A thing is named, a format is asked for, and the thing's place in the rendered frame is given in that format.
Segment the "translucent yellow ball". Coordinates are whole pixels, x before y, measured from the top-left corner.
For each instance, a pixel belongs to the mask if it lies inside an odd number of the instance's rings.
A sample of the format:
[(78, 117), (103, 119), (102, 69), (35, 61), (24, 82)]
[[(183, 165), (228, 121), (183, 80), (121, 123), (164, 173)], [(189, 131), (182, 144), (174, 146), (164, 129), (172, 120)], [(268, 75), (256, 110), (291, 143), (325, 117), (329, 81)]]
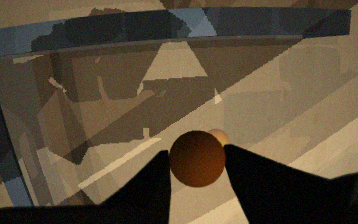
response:
[(222, 148), (223, 148), (224, 145), (229, 144), (228, 136), (226, 135), (226, 133), (223, 130), (211, 129), (207, 133), (210, 133), (213, 136), (215, 136), (220, 141), (220, 143), (222, 144)]

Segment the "dark brown ball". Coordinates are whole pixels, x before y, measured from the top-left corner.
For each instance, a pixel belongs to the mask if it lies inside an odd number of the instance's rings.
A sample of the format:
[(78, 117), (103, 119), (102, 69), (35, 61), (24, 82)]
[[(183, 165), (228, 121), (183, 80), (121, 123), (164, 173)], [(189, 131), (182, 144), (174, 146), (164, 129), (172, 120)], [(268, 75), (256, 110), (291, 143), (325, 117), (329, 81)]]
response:
[(173, 143), (169, 165), (175, 178), (190, 187), (204, 187), (215, 182), (225, 167), (225, 152), (220, 141), (200, 130), (182, 134)]

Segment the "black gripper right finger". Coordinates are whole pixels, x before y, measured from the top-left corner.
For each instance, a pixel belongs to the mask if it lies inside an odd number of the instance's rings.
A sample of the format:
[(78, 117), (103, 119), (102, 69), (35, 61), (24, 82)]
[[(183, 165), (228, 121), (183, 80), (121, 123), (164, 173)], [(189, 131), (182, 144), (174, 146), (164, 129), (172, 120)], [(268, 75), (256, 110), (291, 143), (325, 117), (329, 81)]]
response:
[(223, 150), (230, 185), (249, 224), (356, 224), (358, 173), (328, 179), (234, 144)]

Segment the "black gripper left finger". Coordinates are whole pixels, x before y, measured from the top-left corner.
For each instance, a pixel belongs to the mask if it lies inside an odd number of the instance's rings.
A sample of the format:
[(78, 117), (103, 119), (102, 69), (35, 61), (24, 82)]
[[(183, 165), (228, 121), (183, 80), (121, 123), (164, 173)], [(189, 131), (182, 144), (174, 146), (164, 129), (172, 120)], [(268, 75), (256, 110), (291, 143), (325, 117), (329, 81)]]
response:
[(0, 208), (0, 224), (169, 224), (168, 150), (160, 151), (100, 205)]

